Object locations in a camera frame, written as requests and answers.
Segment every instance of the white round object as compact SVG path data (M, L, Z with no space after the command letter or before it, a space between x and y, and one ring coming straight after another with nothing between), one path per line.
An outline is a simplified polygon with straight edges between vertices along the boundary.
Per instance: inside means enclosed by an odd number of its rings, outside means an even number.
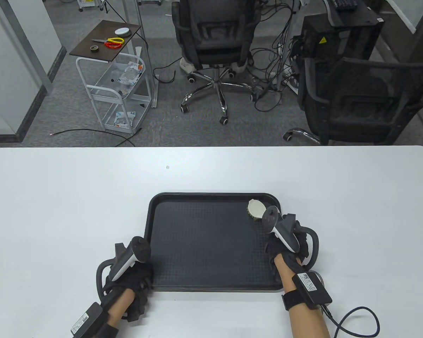
M125 34L128 34L129 31L130 31L130 29L128 29L127 27L123 27L121 29L116 29L115 30L115 34L117 36L119 36L119 35L125 35Z
M250 200L247 211L255 219L261 219L266 211L266 206L259 200Z

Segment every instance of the black glove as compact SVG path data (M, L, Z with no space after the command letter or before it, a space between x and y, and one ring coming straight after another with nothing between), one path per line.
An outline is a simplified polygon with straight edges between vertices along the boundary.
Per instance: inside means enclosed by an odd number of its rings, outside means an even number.
M274 264L274 258L278 254L282 254L282 258L284 259L285 264L294 272L295 274L300 274L301 272L305 272L305 269L298 263L296 260L299 257L300 261L303 262L305 258L308 257L308 244L307 244L307 235L305 233L295 233L296 238L298 239L300 250L296 254L291 252L287 249L284 243L274 235L274 233L270 233L268 236L268 241L266 243L265 252L269 256L270 265L278 275L276 265Z
M135 262L129 267L118 280L112 282L106 278L103 290L107 293L102 301L102 308L106 311L114 304L116 299L126 290L131 289L135 293L135 300L127 309L127 321L138 320L144 313L147 304L147 295L152 287L153 268L149 263Z

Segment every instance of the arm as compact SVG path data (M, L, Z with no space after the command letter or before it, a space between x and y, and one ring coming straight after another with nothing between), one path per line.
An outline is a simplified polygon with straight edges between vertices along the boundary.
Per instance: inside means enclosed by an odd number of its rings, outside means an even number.
M290 292L296 289L292 281L295 275L285 264L282 254L274 259L279 275L281 276L284 291ZM330 338L329 331L319 309L311 310L306 304L298 304L289 311L290 323L294 338Z
M116 303L114 303L108 310L110 317L108 318L107 324L114 328L118 328L123 314L127 311L130 304L133 303L134 299L134 291L131 289L126 289L121 297L118 298Z

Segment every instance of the hand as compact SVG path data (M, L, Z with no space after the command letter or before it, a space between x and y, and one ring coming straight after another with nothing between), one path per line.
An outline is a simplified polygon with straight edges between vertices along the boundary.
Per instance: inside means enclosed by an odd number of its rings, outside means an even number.
M295 233L295 235L300 245L300 251L297 254L288 250L285 244L274 233L269 234L265 252L268 253L271 267L273 267L275 272L278 271L279 266L275 264L275 258L279 254L286 266L295 274L305 271L301 263L308 257L307 235L305 233Z
M152 275L153 269L149 263L135 262L134 266L129 267L118 280L112 282L107 277L103 288L107 294L111 292L121 294L128 289L134 293L134 300L126 309L127 321L138 320L139 316L144 313L147 295L152 287Z

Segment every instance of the chrome chair base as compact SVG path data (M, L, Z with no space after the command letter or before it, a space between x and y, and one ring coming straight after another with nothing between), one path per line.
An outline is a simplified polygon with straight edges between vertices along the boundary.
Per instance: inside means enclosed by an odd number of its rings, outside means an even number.
M182 101L182 105L180 106L182 113L187 113L189 111L189 108L187 106L187 104L190 102L190 100L197 94L205 92L206 90L210 89L210 88L214 88L216 90L216 93L218 94L218 99L219 99L219 103L221 105L221 111L222 111L222 117L219 120L219 122L224 126L227 124L227 122L229 122L229 117L227 116L227 102L226 99L224 97L224 94L222 93L222 88L223 87L232 87L232 88L240 88L240 89L245 89L245 90L249 90L251 92L251 100L255 101L257 99L257 96L255 95L255 93L252 90L252 87L248 84L245 83L228 83L228 82L223 82L222 78L229 73L229 75L231 77L234 77L234 72L229 72L230 68L226 67L224 69L224 71L222 73L220 73L219 68L218 67L214 67L213 68L213 77L209 77L206 76L202 73L199 73L197 71L192 72L191 74L189 74L188 76L188 80L190 83L194 83L195 82L195 78L198 77L200 79L204 79L206 81L208 81L208 83L202 87L199 87L198 89L194 90L191 93L188 93L183 101Z
M300 129L300 128L293 128L293 129L290 129L289 131L287 131L284 134L284 137L283 137L284 140L289 142L290 140L292 140L293 134L302 135L302 136L308 138L309 140L313 141L314 143L321 145L320 139L318 137L316 137L315 135L311 134L310 132L308 132L304 129Z

